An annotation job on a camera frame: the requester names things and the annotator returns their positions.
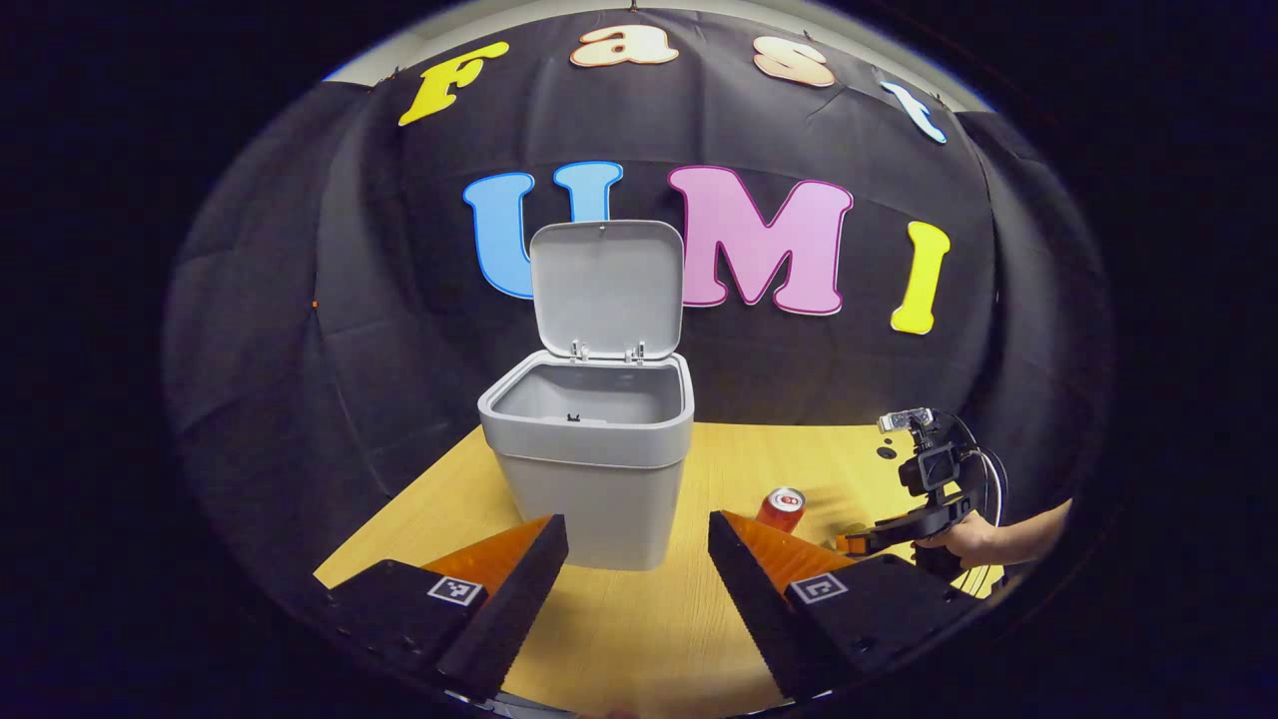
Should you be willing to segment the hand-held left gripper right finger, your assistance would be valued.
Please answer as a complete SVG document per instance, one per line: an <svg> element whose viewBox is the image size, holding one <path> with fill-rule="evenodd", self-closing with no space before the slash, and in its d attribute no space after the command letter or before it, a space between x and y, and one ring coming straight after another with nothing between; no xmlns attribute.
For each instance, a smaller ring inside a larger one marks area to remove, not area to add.
<svg viewBox="0 0 1278 719"><path fill-rule="evenodd" d="M734 511L709 513L708 554L773 682L796 701L889 670L982 609L912 561L851 559Z"/></svg>

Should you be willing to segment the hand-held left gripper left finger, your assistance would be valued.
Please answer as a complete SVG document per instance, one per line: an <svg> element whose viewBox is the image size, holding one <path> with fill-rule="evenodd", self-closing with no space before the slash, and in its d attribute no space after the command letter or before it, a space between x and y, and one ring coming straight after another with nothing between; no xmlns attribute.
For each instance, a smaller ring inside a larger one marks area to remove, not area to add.
<svg viewBox="0 0 1278 719"><path fill-rule="evenodd" d="M484 701L501 691L569 554L551 513L427 564L374 561L320 593L343 647L414 688Z"/></svg>

